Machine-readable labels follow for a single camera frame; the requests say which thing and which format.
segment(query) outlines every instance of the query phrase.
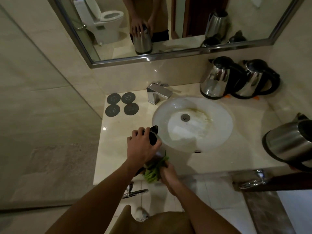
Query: person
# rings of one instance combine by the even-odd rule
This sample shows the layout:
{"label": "person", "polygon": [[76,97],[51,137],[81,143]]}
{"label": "person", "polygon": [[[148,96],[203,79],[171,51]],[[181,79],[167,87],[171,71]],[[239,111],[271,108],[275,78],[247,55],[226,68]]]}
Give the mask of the person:
{"label": "person", "polygon": [[[118,204],[135,173],[149,161],[160,148],[162,142],[155,145],[149,142],[150,128],[139,128],[127,138],[127,159],[110,176],[104,179],[78,202],[73,204],[46,232],[51,233],[100,233],[103,234],[118,207]],[[179,179],[171,163],[161,168],[161,181],[170,193],[178,198],[185,212],[164,212],[149,217],[143,222],[131,216],[127,205],[111,230],[116,233],[148,234],[238,234],[240,233],[227,220],[202,202]]]}
{"label": "person", "polygon": [[169,40],[166,0],[123,0],[129,12],[130,37],[143,33],[143,25],[150,30],[152,42]]}

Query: faucet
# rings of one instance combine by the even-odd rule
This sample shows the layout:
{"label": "faucet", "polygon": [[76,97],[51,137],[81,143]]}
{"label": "faucet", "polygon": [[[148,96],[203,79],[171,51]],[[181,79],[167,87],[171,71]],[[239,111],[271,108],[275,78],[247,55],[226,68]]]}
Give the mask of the faucet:
{"label": "faucet", "polygon": [[158,103],[160,100],[158,95],[162,96],[165,99],[170,98],[173,92],[164,88],[167,86],[168,84],[161,84],[161,82],[158,81],[152,82],[150,86],[146,87],[149,102],[154,105]]}

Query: white sink basin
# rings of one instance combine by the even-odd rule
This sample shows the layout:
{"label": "white sink basin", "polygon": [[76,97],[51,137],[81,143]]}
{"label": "white sink basin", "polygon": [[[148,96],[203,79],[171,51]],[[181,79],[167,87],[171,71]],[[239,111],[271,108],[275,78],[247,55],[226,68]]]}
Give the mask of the white sink basin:
{"label": "white sink basin", "polygon": [[186,153],[209,152],[223,144],[233,129],[227,110],[196,97],[167,100],[154,113],[152,124],[158,126],[164,144]]}

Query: black round coaster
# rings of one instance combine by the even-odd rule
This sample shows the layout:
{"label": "black round coaster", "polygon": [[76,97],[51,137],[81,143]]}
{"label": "black round coaster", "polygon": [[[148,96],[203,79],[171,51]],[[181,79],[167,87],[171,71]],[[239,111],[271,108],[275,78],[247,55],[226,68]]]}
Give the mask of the black round coaster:
{"label": "black round coaster", "polygon": [[121,97],[121,101],[125,104],[129,104],[132,103],[135,100],[135,94],[134,93],[125,93],[123,94],[123,96]]}
{"label": "black round coaster", "polygon": [[124,107],[124,113],[131,116],[138,112],[138,105],[136,103],[129,103]]}
{"label": "black round coaster", "polygon": [[120,101],[120,95],[119,94],[117,94],[117,93],[113,93],[113,94],[111,94],[111,95],[109,95],[108,97],[107,97],[107,102],[109,103],[109,104],[116,104],[116,103],[118,103],[119,101]]}
{"label": "black round coaster", "polygon": [[105,114],[108,117],[114,117],[119,112],[120,112],[120,107],[117,104],[109,105],[105,110]]}

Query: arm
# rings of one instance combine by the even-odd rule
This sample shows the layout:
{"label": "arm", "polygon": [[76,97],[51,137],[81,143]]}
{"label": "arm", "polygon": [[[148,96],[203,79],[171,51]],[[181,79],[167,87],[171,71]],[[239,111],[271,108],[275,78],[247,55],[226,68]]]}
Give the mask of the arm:
{"label": "arm", "polygon": [[160,171],[162,182],[181,202],[196,234],[240,234],[227,220],[201,201],[200,198],[179,181],[172,164],[167,162],[167,165],[168,168],[161,168]]}
{"label": "arm", "polygon": [[123,0],[123,2],[132,19],[130,26],[131,34],[138,36],[139,32],[143,33],[143,24],[145,24],[146,26],[148,24],[146,23],[146,21],[144,21],[141,17],[138,16],[132,0]]}
{"label": "arm", "polygon": [[158,11],[161,8],[161,1],[162,0],[153,0],[153,10],[152,10],[151,16],[148,20],[151,37],[153,36],[153,33],[154,33],[154,25],[155,25],[155,21],[156,21]]}
{"label": "arm", "polygon": [[149,128],[134,130],[127,138],[127,159],[115,172],[72,205],[46,232],[104,233],[118,207],[127,185],[135,173],[149,161],[161,146],[149,142]]}

